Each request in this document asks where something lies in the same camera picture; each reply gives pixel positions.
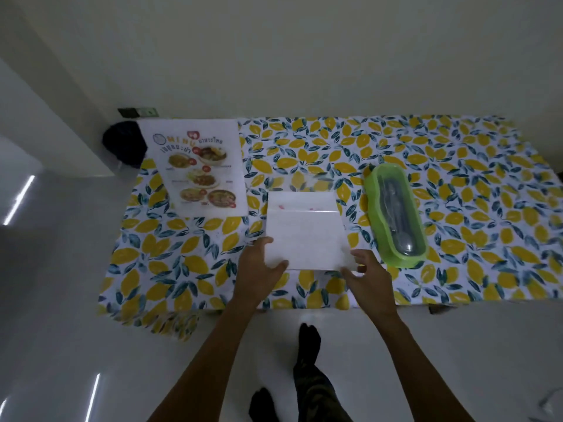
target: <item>person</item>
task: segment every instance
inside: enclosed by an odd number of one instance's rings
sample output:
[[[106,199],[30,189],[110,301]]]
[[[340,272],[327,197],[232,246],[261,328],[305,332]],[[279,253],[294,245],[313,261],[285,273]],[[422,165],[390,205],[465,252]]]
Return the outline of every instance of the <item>person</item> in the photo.
[[[233,298],[149,422],[219,421],[229,374],[244,330],[257,306],[271,293],[288,267],[288,261],[275,268],[264,263],[264,247],[272,241],[264,237],[243,250]],[[353,250],[352,255],[361,264],[358,272],[364,275],[356,277],[343,268],[342,276],[387,345],[415,421],[472,421],[399,318],[389,273],[371,250]],[[332,384],[315,366],[319,349],[320,336],[316,328],[302,324],[297,363],[293,368],[299,422],[349,422],[351,419],[340,405]],[[252,397],[249,414],[253,422],[278,422],[274,402],[265,388]]]

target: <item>person's right arm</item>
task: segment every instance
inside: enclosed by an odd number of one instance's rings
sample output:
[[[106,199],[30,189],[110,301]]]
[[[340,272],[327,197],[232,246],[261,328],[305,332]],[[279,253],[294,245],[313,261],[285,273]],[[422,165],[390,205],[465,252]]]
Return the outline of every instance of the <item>person's right arm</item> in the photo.
[[[353,250],[364,265],[356,277],[341,270],[348,288],[387,345],[415,421],[472,421],[397,314],[391,275],[371,250]]]

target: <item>hand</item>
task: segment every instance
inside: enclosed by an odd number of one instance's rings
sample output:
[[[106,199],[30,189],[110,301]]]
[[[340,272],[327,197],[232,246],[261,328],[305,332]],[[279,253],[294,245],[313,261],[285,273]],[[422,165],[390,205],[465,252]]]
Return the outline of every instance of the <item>hand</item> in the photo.
[[[365,274],[356,277],[348,268],[342,268],[341,273],[361,309],[376,326],[387,320],[396,320],[398,314],[391,274],[381,266],[371,250],[352,250],[350,253],[357,263],[364,265],[358,267],[358,272]]]
[[[246,246],[239,260],[233,300],[252,310],[263,301],[287,269],[289,261],[283,261],[271,269],[264,262],[264,247],[273,242],[272,237],[262,237],[253,246]]]

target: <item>table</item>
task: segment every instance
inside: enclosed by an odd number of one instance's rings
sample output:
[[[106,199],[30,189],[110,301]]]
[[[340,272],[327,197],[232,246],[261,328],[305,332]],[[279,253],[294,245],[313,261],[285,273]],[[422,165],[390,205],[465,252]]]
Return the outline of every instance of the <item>table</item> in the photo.
[[[430,244],[415,269],[387,267],[399,305],[559,298],[559,179],[498,116],[239,119],[249,216],[180,218],[146,158],[123,217],[98,312],[186,340],[198,310],[233,294],[244,245],[264,233],[269,190],[333,187],[352,248],[374,249],[363,177],[405,169]],[[336,272],[287,271],[263,309],[356,307]]]

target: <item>person's left arm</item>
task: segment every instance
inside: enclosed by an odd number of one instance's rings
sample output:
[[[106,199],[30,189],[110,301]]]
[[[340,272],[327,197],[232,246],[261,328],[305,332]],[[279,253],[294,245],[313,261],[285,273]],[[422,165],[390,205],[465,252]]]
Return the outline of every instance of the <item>person's left arm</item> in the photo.
[[[263,237],[244,249],[233,298],[149,422],[219,421],[231,367],[244,330],[260,301],[270,294],[288,266],[288,261],[284,261],[274,269],[266,267],[264,247],[272,241],[270,237]]]

